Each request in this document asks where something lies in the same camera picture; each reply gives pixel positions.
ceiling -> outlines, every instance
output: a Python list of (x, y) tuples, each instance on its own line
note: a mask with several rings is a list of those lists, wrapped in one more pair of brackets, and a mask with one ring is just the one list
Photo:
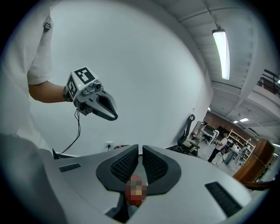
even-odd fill
[[(233, 122), (254, 137), (280, 142), (280, 120), (247, 100), (263, 70), (257, 67), (256, 51), (260, 35), (256, 16), (244, 5), (231, 0), (152, 0), (185, 27), (204, 57), (214, 95), (211, 111)], [(221, 27), (227, 33), (231, 70), (230, 80), (221, 77), (221, 64), (212, 31)]]

white wall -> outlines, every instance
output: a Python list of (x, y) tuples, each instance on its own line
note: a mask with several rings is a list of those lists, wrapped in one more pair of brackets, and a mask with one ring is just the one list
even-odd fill
[[(161, 8), (146, 1), (64, 1), (52, 19), (50, 81), (65, 85), (71, 70), (87, 65), (119, 109), (112, 122), (81, 115), (80, 138), (66, 154), (100, 153), (106, 141), (169, 147), (191, 113), (194, 123), (204, 118), (213, 95), (204, 62), (190, 35)], [(32, 100), (31, 112), (56, 151), (76, 138), (72, 103)]]

wall outlet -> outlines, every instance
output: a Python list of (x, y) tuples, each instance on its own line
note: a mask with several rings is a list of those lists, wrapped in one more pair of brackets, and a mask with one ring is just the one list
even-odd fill
[(114, 143), (113, 143), (112, 141), (106, 141), (106, 142), (105, 142), (105, 148), (108, 150), (108, 145), (111, 145), (111, 147), (110, 147), (109, 150), (114, 149), (113, 144), (114, 144)]

white shelving unit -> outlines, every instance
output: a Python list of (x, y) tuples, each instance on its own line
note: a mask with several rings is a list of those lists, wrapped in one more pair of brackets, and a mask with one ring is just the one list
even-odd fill
[(233, 142), (236, 142), (237, 145), (240, 147), (240, 148), (243, 148), (245, 145), (250, 145), (251, 148), (248, 148), (246, 146), (246, 152), (245, 152), (245, 155), (247, 156), (247, 158), (243, 157), (242, 161), (240, 162), (241, 165), (243, 165), (246, 160), (250, 157), (251, 153), (254, 151), (255, 149), (255, 146), (252, 145), (251, 143), (249, 143), (249, 140), (246, 140), (245, 138), (241, 137), (240, 135), (238, 135), (236, 132), (234, 132), (232, 129), (228, 135), (229, 139)]

wooden cabinet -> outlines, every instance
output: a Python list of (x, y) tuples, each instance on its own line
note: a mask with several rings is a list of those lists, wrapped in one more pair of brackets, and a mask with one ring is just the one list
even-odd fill
[(265, 169), (273, 152), (273, 145), (268, 140), (260, 139), (251, 156), (233, 177), (240, 182), (255, 181)]

